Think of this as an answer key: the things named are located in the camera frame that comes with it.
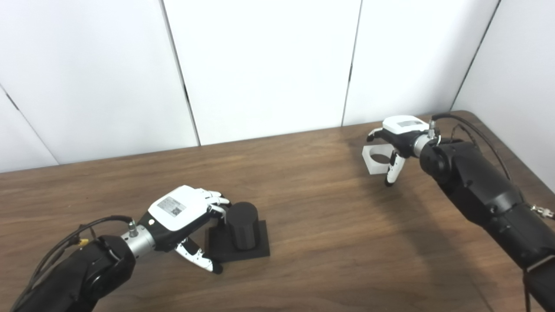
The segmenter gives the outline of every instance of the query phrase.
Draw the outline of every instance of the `black block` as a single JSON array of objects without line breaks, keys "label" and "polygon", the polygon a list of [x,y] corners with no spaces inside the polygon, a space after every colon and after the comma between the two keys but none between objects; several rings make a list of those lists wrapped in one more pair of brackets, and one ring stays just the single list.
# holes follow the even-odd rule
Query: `black block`
[{"label": "black block", "polygon": [[260,243],[258,211],[253,204],[236,203],[228,211],[228,227],[233,244],[239,250],[250,250]]},{"label": "black block", "polygon": [[270,255],[270,243],[268,242],[268,230],[266,221],[258,221],[260,240],[257,246],[249,250],[239,250],[233,244],[230,228],[226,226],[208,229],[207,254],[211,259],[224,263],[231,261],[261,258]]}]

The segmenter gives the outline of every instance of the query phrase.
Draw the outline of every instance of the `label sticker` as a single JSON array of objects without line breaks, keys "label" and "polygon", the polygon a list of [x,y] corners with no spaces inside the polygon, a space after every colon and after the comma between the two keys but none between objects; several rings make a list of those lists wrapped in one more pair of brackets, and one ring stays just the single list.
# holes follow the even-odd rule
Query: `label sticker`
[{"label": "label sticker", "polygon": [[400,123],[397,123],[397,124],[400,125],[401,127],[407,127],[409,125],[417,125],[417,124],[423,124],[423,123],[419,122],[417,120],[407,120],[407,121],[400,122]]},{"label": "label sticker", "polygon": [[169,213],[172,217],[177,217],[177,215],[186,208],[180,202],[169,196],[164,198],[164,200],[158,203],[157,206],[162,208],[162,210],[164,210],[165,212]]}]

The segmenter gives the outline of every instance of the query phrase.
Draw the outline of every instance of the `black square base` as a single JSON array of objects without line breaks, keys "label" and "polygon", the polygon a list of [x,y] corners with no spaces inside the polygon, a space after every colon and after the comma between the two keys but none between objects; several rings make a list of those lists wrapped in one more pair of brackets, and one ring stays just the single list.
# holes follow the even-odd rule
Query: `black square base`
[{"label": "black square base", "polygon": [[270,243],[268,242],[268,229],[266,221],[258,222],[260,229],[260,243],[250,250],[238,250],[233,246],[231,233],[228,227],[213,227],[208,229],[207,254],[211,259],[224,263],[253,258],[261,258],[270,255]]}]

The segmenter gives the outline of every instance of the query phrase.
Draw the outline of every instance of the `white wall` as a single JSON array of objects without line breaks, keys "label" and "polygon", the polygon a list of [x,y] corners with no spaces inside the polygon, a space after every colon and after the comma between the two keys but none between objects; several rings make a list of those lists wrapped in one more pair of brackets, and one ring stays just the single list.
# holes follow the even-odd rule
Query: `white wall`
[{"label": "white wall", "polygon": [[196,145],[158,0],[0,1],[0,82],[60,163]]},{"label": "white wall", "polygon": [[449,110],[497,0],[364,0],[344,125]]},{"label": "white wall", "polygon": [[57,164],[0,86],[0,172]]},{"label": "white wall", "polygon": [[71,163],[448,110],[497,3],[165,0],[179,67],[160,1],[0,2],[33,148]]},{"label": "white wall", "polygon": [[360,0],[165,0],[201,144],[338,127]]},{"label": "white wall", "polygon": [[555,2],[503,0],[453,109],[476,114],[555,191]]}]

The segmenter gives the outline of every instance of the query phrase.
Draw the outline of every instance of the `metal connector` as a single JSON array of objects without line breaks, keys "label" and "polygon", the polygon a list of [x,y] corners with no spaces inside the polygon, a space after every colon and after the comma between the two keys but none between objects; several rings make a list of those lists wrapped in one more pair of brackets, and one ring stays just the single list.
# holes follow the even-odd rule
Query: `metal connector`
[{"label": "metal connector", "polygon": [[530,210],[537,213],[542,218],[555,219],[555,213],[547,208],[531,205]]},{"label": "metal connector", "polygon": [[137,231],[135,236],[131,236],[132,231],[129,231],[123,234],[122,238],[127,243],[127,246],[129,246],[129,249],[131,249],[135,258],[139,259],[153,251],[156,244],[152,235],[144,226],[139,225],[135,230]]},{"label": "metal connector", "polygon": [[139,235],[139,231],[137,231],[137,224],[135,220],[129,222],[129,237],[137,237]]},{"label": "metal connector", "polygon": [[430,120],[428,127],[428,138],[433,139],[436,136],[436,121]]}]

